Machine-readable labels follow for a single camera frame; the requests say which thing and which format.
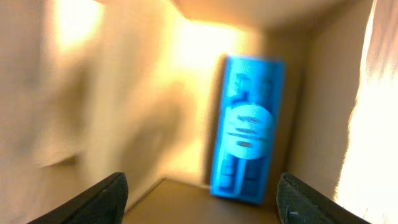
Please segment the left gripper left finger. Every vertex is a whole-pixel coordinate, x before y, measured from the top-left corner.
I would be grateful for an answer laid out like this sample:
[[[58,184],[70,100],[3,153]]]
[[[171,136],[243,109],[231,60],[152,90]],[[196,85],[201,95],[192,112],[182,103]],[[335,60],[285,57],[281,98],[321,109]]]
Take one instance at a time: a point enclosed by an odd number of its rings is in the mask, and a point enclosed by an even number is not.
[[[121,224],[128,192],[125,173],[115,172],[29,224]]]

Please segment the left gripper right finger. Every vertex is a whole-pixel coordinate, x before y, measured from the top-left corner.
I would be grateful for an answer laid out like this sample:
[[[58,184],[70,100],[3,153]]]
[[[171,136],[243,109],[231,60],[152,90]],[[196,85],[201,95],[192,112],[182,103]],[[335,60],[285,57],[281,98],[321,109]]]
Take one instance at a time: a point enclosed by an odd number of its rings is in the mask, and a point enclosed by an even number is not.
[[[279,179],[276,202],[282,224],[369,224],[288,172]]]

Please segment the blue plastic case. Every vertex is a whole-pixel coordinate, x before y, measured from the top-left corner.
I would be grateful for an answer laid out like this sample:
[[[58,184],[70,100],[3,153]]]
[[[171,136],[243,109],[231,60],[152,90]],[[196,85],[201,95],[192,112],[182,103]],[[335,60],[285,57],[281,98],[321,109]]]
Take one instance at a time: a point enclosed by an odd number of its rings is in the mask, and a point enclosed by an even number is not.
[[[226,58],[210,193],[264,201],[285,80],[281,60]]]

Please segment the brown cardboard box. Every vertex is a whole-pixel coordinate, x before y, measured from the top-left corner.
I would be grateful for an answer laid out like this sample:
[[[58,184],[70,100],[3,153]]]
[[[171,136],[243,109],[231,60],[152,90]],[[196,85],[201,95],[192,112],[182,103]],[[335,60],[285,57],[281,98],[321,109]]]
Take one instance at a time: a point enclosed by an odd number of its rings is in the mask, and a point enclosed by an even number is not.
[[[265,206],[288,171],[397,222],[396,1],[2,1],[1,222],[113,172],[207,188],[224,58],[281,59]]]

